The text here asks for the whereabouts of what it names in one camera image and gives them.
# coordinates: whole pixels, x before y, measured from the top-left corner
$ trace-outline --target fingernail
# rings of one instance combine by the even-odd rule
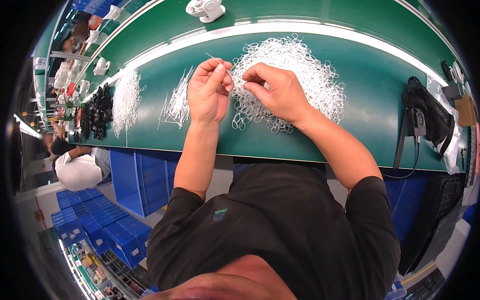
[[[224,67],[221,63],[219,63],[219,64],[217,65],[217,67],[215,68],[215,72],[220,73],[220,72],[223,71],[224,68],[225,68],[225,67]]]

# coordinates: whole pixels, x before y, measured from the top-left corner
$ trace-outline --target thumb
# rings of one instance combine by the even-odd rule
[[[223,64],[219,63],[217,65],[212,75],[210,75],[210,78],[208,78],[207,83],[205,83],[203,87],[203,89],[205,89],[205,92],[207,92],[208,95],[212,95],[213,93],[215,93],[219,85],[222,84],[226,70],[227,69],[225,69],[225,66]]]
[[[252,94],[254,94],[255,97],[257,97],[263,104],[265,104],[265,102],[270,102],[270,100],[272,99],[272,94],[270,93],[270,91],[259,85],[258,83],[246,82],[243,87],[247,91],[252,92]]]

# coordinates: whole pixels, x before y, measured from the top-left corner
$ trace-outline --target logo on shirt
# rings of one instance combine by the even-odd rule
[[[215,214],[213,215],[213,220],[214,221],[220,221],[221,219],[223,219],[223,216],[225,215],[225,212],[227,211],[228,209],[220,209],[220,210],[217,210],[215,212]]]

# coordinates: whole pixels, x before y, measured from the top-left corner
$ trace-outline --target black cable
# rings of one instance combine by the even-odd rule
[[[419,154],[420,154],[420,142],[417,142],[417,158],[415,159],[415,165],[413,165],[413,170],[410,172],[410,174],[406,175],[406,176],[402,176],[402,177],[396,177],[396,176],[390,176],[390,175],[386,175],[384,173],[382,173],[383,176],[387,176],[389,178],[395,178],[395,179],[403,179],[403,178],[407,178],[408,176],[412,175],[413,172],[415,172],[415,168],[417,167],[417,163],[419,161]]]

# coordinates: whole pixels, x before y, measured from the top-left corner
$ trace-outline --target pile of cable ties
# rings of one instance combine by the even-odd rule
[[[187,69],[183,71],[183,75],[180,78],[180,82],[177,87],[172,91],[170,101],[168,100],[168,94],[163,103],[160,116],[158,117],[158,128],[160,128],[160,122],[175,123],[182,128],[183,123],[188,120],[190,116],[190,107],[187,100],[187,86],[190,77],[193,74],[194,68],[190,67],[190,70],[185,74]]]
[[[147,86],[140,88],[141,76],[137,72],[138,69],[126,72],[115,84],[112,128],[116,138],[119,138],[124,127],[127,131],[138,120],[137,108],[142,101],[140,92]]]
[[[107,123],[112,118],[112,101],[110,86],[106,83],[103,88],[98,87],[92,100],[83,104],[80,115],[80,128],[84,140],[88,140],[90,132],[93,138],[101,140],[105,137]]]
[[[243,51],[246,54],[233,60],[232,96],[236,100],[237,110],[232,121],[233,129],[245,130],[246,125],[253,120],[255,123],[265,122],[273,134],[293,132],[292,124],[275,117],[257,97],[243,88],[243,74],[259,62],[294,72],[312,107],[336,124],[343,119],[342,110],[348,106],[343,93],[345,84],[334,81],[338,74],[331,62],[326,60],[321,63],[316,59],[311,49],[298,39],[297,34],[284,38],[271,37],[261,43],[247,45]]]

